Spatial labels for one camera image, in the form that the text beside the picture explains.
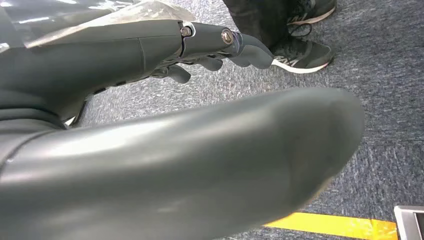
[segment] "robotic hand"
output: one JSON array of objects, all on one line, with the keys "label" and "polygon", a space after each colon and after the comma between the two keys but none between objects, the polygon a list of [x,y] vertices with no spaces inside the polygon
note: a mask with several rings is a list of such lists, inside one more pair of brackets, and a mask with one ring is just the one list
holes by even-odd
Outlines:
[{"label": "robotic hand", "polygon": [[[0,37],[11,43],[1,19]],[[270,66],[261,42],[222,26],[140,21],[10,46],[0,53],[0,233],[8,240],[212,240],[259,227],[316,195],[364,131],[360,101],[325,88],[65,130],[87,96],[110,86],[186,83],[177,63]]]},{"label": "robotic hand", "polygon": [[23,106],[41,110],[37,118],[62,125],[55,116],[75,116],[91,94],[147,77],[186,83],[191,75],[177,63],[217,71],[224,58],[260,69],[273,60],[259,40],[223,26],[152,20],[88,27],[1,53],[0,109],[9,109],[8,116],[23,114]]}]

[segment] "yellow tape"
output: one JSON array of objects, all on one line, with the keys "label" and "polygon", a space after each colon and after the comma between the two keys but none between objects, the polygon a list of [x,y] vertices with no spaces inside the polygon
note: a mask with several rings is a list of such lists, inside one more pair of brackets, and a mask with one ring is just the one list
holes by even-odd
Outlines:
[{"label": "yellow tape", "polygon": [[265,226],[366,240],[398,240],[396,223],[375,219],[296,212]]}]

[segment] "shoe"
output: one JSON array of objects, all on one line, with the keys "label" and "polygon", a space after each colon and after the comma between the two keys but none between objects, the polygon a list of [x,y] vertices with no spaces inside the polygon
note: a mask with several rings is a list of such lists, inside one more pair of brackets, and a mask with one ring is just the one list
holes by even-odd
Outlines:
[{"label": "shoe", "polygon": [[334,56],[329,46],[303,40],[291,34],[283,45],[274,47],[271,51],[274,54],[272,65],[295,74],[309,74],[321,70]]},{"label": "shoe", "polygon": [[337,0],[296,0],[288,16],[288,24],[313,24],[330,16],[336,10]]}]

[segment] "plastic sheet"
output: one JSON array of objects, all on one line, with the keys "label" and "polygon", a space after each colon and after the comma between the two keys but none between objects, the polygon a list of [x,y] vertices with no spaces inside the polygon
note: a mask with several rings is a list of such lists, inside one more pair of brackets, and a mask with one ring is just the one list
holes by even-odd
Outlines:
[{"label": "plastic sheet", "polygon": [[188,10],[163,0],[0,0],[0,4],[27,48],[96,26],[196,20]]},{"label": "plastic sheet", "polygon": [[6,42],[0,43],[0,54],[9,49],[9,44]]}]

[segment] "screw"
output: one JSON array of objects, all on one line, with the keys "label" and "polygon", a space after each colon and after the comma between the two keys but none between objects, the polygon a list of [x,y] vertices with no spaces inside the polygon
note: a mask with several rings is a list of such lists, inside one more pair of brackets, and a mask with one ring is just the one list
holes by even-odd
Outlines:
[{"label": "screw", "polygon": [[192,29],[189,28],[188,26],[181,28],[180,32],[181,32],[181,36],[183,37],[189,37],[192,35]]},{"label": "screw", "polygon": [[233,32],[227,28],[222,30],[222,40],[228,45],[232,44],[234,41]]}]

